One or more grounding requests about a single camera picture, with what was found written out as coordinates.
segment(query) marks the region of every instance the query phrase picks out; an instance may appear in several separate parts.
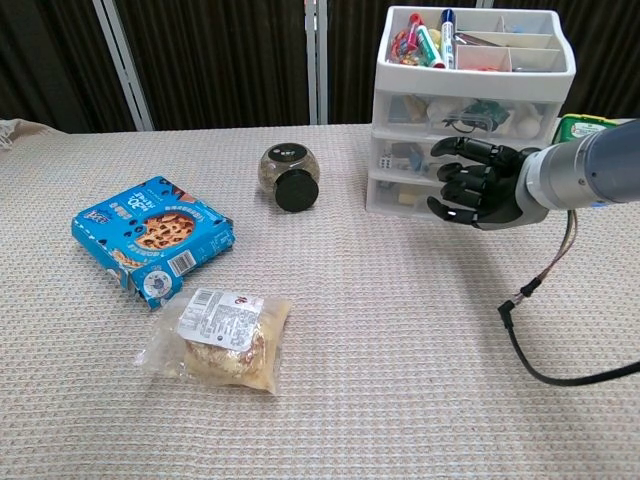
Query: black cable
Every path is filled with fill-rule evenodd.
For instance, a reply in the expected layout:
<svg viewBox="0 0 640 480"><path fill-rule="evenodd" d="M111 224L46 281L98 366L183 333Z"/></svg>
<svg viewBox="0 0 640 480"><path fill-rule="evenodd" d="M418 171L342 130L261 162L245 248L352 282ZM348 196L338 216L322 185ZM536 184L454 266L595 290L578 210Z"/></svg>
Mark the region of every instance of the black cable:
<svg viewBox="0 0 640 480"><path fill-rule="evenodd" d="M518 340L516 339L516 334L513 331L513 327L507 328L509 332L509 338L511 339L511 343L513 344L513 348L515 348L520 361L524 365L524 368L533 375L535 378L540 380L541 382L548 383L549 385L556 385L558 387L578 387L580 385L591 385L593 383L606 382L607 380L613 380L615 378L625 377L627 375L631 375L632 373L640 372L640 362L631 363L629 365L625 365L624 367L616 368L614 370L609 370L607 372L596 373L595 375L589 375L586 377L577 377L577 378L553 378L547 377L543 375L539 371L537 371L527 360L524 352L520 348L518 344Z"/></svg>
<svg viewBox="0 0 640 480"><path fill-rule="evenodd" d="M625 365L624 367L616 368L614 370L609 370L606 372L597 373L595 375L588 375L586 377L576 377L576 378L554 378L543 375L538 370L536 370L527 360L524 352L520 348L520 344L518 343L518 339L516 338L516 334L513 331L513 320L511 318L511 310L516 308L522 300L530 297L534 290L538 288L546 275L549 273L551 268L557 263L562 256L571 248L573 243L568 244L569 237L571 236L573 226L577 226L577 217L575 216L575 211L569 211L567 217L567 229L565 231L564 239L562 241L562 245L556 258L553 262L545 269L543 272L531 280L527 285L520 289L520 293L514 297L514 300L508 300L504 302L498 308L498 312L500 313L500 318L504 323L505 328L509 332L509 338L511 339L511 344L518 354L518 358L524 365L524 368L536 379L541 382L547 383L549 385L555 385L558 387L577 387L581 385L591 385L594 383L606 382L608 380L613 380L616 378L625 377L627 375L631 375L633 373L640 372L640 362L631 363L629 365Z"/></svg>
<svg viewBox="0 0 640 480"><path fill-rule="evenodd" d="M465 130L460 130L458 127L456 127L455 122L451 122L449 125L446 125L447 127L453 127L453 129L458 132L458 133L464 133L465 135L469 135L471 133L473 133L476 129L476 127L474 126L471 130L469 131L465 131Z"/></svg>

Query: green container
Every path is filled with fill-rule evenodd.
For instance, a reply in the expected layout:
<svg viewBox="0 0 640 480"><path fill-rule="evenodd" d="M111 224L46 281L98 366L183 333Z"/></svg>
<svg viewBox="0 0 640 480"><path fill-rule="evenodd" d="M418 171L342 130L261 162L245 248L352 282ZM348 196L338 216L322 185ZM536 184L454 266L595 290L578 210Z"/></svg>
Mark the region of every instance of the green container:
<svg viewBox="0 0 640 480"><path fill-rule="evenodd" d="M560 120L560 124L553 136L553 143L570 142L582 138L605 128L618 126L613 120L593 115L567 114Z"/></svg>

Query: robot finger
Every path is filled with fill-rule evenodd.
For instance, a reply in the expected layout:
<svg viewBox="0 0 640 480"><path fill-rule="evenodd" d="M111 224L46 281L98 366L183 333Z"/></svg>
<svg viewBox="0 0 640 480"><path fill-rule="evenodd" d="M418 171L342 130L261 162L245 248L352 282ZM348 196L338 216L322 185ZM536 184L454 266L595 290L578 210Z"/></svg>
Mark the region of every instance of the robot finger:
<svg viewBox="0 0 640 480"><path fill-rule="evenodd" d="M427 198L427 206L436 216L447 222L477 226L478 213L475 211L448 207L434 197Z"/></svg>
<svg viewBox="0 0 640 480"><path fill-rule="evenodd" d="M431 147L431 156L459 155L490 167L514 169L522 165L525 156L505 145L494 145L469 137L448 137Z"/></svg>
<svg viewBox="0 0 640 480"><path fill-rule="evenodd" d="M465 189L473 192L483 192L487 183L496 179L496 174L491 167L467 167L453 172L438 171L438 179L441 182L459 182L464 183Z"/></svg>
<svg viewBox="0 0 640 480"><path fill-rule="evenodd" d="M449 182L442 187L440 194L443 200L447 202L457 203L463 207L476 208L480 205L482 197L469 190L471 189L464 182Z"/></svg>

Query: black curtain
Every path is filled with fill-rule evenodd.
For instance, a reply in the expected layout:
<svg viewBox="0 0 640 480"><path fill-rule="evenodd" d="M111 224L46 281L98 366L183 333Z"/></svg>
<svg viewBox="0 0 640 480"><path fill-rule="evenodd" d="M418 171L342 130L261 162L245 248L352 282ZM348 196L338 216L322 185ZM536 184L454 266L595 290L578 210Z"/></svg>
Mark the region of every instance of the black curtain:
<svg viewBox="0 0 640 480"><path fill-rule="evenodd" d="M119 0L156 129L309 123L303 0Z"/></svg>
<svg viewBox="0 0 640 480"><path fill-rule="evenodd" d="M378 47L393 5L473 8L476 0L329 0L329 123L369 123Z"/></svg>
<svg viewBox="0 0 640 480"><path fill-rule="evenodd" d="M0 118L135 130L91 0L0 0Z"/></svg>
<svg viewBox="0 0 640 480"><path fill-rule="evenodd" d="M640 114L637 0L495 0L495 8L556 10L577 73L563 113L609 118Z"/></svg>

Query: textured fabric surface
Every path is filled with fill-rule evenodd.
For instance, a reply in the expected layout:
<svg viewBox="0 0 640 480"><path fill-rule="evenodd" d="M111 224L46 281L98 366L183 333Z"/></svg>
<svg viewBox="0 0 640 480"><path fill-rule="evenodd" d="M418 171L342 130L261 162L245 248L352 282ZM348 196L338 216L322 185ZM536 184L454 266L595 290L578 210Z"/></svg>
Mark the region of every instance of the textured fabric surface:
<svg viewBox="0 0 640 480"><path fill-rule="evenodd" d="M258 160L281 141L320 161L310 211L257 192ZM640 377L543 385L495 310L553 256L564 214L498 233L369 214L368 155L367 126L16 142L0 157L0 477L638 478ZM293 300L278 397L133 366L158 313L70 221L158 174L235 221L233 251L186 285ZM575 249L516 311L544 372L637 359L639 214L580 212Z"/></svg>

